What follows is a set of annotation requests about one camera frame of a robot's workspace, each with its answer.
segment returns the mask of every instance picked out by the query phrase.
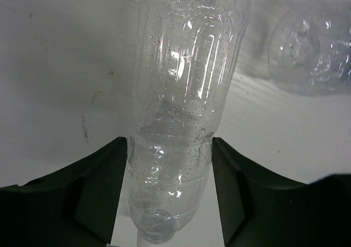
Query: white surface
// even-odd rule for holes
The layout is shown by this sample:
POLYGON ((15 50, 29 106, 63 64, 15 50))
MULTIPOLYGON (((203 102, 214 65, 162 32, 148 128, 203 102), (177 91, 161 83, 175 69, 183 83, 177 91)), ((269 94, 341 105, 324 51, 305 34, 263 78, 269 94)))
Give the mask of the white surface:
MULTIPOLYGON (((351 172, 351 97, 296 97, 265 80, 269 35, 300 1, 252 0, 216 135, 281 175, 311 182, 351 172)), ((51 173, 127 133, 138 2, 0 0, 0 187, 51 173)), ((125 198, 112 243, 135 247, 125 198)), ((222 242, 210 176, 198 214, 171 246, 222 242)))

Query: plastic bottle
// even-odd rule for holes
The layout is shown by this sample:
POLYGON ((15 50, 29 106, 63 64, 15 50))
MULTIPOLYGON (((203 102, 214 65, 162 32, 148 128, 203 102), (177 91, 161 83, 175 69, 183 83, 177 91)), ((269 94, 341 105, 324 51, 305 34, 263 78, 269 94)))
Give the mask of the plastic bottle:
POLYGON ((351 4, 309 0, 291 8, 270 40, 273 82, 298 95, 325 95, 351 75, 351 4))
POLYGON ((250 3, 141 2, 129 211, 150 242, 169 240, 199 205, 250 3))

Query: dark green plastic part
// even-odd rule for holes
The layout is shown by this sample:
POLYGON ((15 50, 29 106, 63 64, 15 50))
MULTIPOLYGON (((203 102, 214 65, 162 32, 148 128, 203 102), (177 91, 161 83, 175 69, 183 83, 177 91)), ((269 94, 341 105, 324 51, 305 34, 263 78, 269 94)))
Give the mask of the dark green plastic part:
POLYGON ((126 159, 127 142, 119 137, 50 175, 0 188, 0 246, 111 243, 126 159))
POLYGON ((351 175, 306 185, 220 138, 213 139, 213 171, 225 246, 351 246, 351 175))
MULTIPOLYGON (((120 137, 25 186, 0 188, 0 246, 111 243, 126 159, 127 141, 120 137)), ((226 247, 351 246, 351 175, 306 185, 220 138, 213 139, 212 159, 226 247)))

